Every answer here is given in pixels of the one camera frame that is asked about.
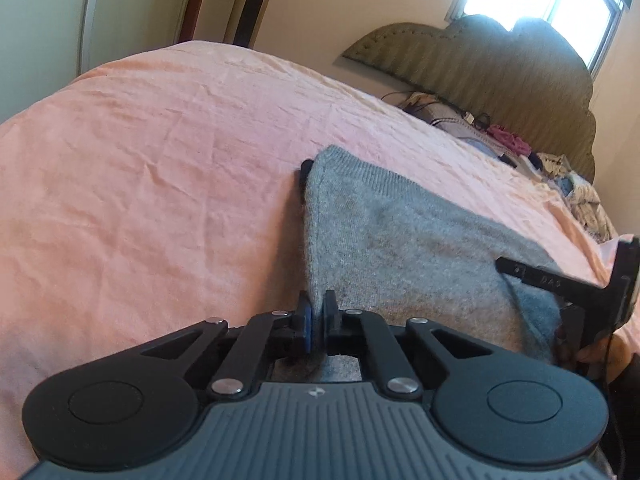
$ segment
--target pile of clothes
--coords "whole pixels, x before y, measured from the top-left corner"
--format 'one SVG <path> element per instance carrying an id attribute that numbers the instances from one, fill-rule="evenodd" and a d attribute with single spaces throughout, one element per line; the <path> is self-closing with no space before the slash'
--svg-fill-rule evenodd
<path id="1" fill-rule="evenodd" d="M 491 124 L 486 114 L 473 117 L 433 94 L 413 92 L 398 105 L 405 112 L 497 158 L 536 182 L 545 182 L 563 198 L 572 215 L 598 243 L 618 236 L 594 187 L 571 169 L 564 155 L 536 153 L 517 134 Z"/>

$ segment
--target pink cloth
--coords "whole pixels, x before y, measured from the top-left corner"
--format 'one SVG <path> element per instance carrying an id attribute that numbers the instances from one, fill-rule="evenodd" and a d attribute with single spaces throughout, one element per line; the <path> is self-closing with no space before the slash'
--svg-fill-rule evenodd
<path id="1" fill-rule="evenodd" d="M 35 461 L 20 407 L 39 381 L 207 316 L 294 307 L 295 171 L 329 144 L 607 277 L 555 192 L 372 96 L 223 44 L 120 60 L 0 126 L 0 479 Z"/>
<path id="2" fill-rule="evenodd" d="M 531 146 L 519 136 L 509 133 L 498 124 L 492 124 L 487 128 L 486 132 L 517 155 L 529 156 L 531 154 Z"/>

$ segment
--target brown upholstered headboard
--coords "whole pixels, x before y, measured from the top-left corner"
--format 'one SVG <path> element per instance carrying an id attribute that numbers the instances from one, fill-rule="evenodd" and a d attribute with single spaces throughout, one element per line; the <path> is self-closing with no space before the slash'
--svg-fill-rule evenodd
<path id="1" fill-rule="evenodd" d="M 519 134 L 539 152 L 565 154 L 595 176 L 591 74 L 547 22 L 523 18 L 507 32 L 486 16 L 442 30 L 417 23 L 378 28 L 343 54 L 435 93 Z"/>

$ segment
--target pink bedsheet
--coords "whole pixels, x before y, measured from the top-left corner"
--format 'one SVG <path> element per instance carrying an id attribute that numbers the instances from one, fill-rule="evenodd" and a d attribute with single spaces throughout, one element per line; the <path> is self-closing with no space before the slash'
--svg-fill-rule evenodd
<path id="1" fill-rule="evenodd" d="M 294 172 L 329 144 L 607 277 L 553 192 L 371 96 L 222 44 L 117 61 L 0 126 L 1 479 L 35 460 L 20 407 L 47 376 L 207 316 L 293 308 Z"/>

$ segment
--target silver screw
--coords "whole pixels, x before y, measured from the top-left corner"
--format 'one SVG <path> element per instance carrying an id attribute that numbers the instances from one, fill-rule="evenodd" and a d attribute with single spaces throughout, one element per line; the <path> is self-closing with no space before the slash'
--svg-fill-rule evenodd
<path id="1" fill-rule="evenodd" d="M 386 387 L 396 394 L 412 394 L 420 385 L 409 377 L 394 377 L 389 380 Z"/>
<path id="2" fill-rule="evenodd" d="M 238 394 L 244 388 L 244 384 L 238 379 L 218 379 L 211 385 L 211 389 L 220 395 Z"/>

